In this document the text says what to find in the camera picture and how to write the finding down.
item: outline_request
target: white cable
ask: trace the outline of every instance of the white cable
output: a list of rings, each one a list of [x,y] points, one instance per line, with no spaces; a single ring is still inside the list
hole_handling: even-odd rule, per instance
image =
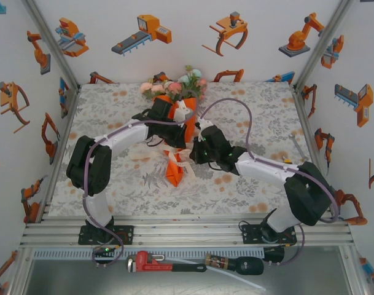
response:
[[[168,258],[168,260],[176,261],[176,262],[181,262],[181,263],[188,263],[188,264],[197,264],[196,262],[193,262],[193,261],[184,260],[184,259],[178,259],[178,258]],[[262,291],[266,291],[266,288],[264,288],[262,286],[259,286],[259,285],[255,284],[255,283],[251,282],[251,281],[247,281],[247,280],[245,280],[243,278],[240,278],[237,275],[234,275],[234,274],[232,274],[230,272],[226,272],[224,270],[218,269],[216,267],[211,267],[211,266],[207,266],[207,269],[213,270],[215,272],[219,272],[222,275],[228,275],[229,277],[232,277],[232,278],[234,278],[236,280],[242,281],[243,283],[245,283],[247,285],[250,285],[250,286],[252,286],[254,288],[260,289]]]

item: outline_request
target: floral tablecloth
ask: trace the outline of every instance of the floral tablecloth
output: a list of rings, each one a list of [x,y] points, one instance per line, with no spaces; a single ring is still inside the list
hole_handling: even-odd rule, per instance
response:
[[[214,101],[233,97],[245,102],[253,115],[251,148],[258,155],[295,164],[302,159],[293,142],[293,133],[308,155],[289,85],[277,83],[210,83],[200,112]],[[82,87],[72,129],[49,211],[49,216],[85,216],[83,191],[72,186],[66,168],[77,139],[82,135],[107,134],[127,122],[131,116],[149,108],[139,84],[91,84]],[[216,124],[234,145],[245,146],[249,117],[240,104],[223,102],[205,116]],[[109,209],[114,215],[133,214],[235,214],[268,212],[287,202],[283,189],[263,181],[214,171],[208,165],[195,165],[196,178],[187,173],[178,187],[165,177],[165,154],[132,160],[130,153],[148,153],[156,147],[135,144],[112,162],[111,180],[106,188]]]

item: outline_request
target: red pipe wrench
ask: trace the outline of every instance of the red pipe wrench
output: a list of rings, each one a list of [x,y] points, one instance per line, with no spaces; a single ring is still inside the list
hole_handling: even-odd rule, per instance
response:
[[[205,264],[172,263],[165,264],[158,261],[165,260],[164,255],[153,255],[146,251],[139,251],[136,255],[128,256],[128,272],[205,272]]]

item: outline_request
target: blue flower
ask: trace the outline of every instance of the blue flower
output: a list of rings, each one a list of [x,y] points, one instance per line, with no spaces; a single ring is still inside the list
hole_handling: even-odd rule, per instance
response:
[[[202,74],[201,74],[201,71],[199,71],[198,69],[193,69],[192,70],[192,74],[197,77],[197,78],[201,78],[202,77]]]
[[[189,82],[189,77],[187,75],[184,75],[184,76],[179,78],[178,82],[188,83]]]

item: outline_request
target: gray floor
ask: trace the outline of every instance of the gray floor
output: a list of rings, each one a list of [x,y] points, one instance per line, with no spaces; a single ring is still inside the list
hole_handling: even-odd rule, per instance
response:
[[[342,262],[332,247],[307,247],[290,265],[265,266],[263,275],[243,278],[263,286],[266,292],[260,293],[243,282],[210,270],[205,273],[128,273],[125,261],[108,269],[97,269],[90,261],[35,261],[26,294],[349,294]]]

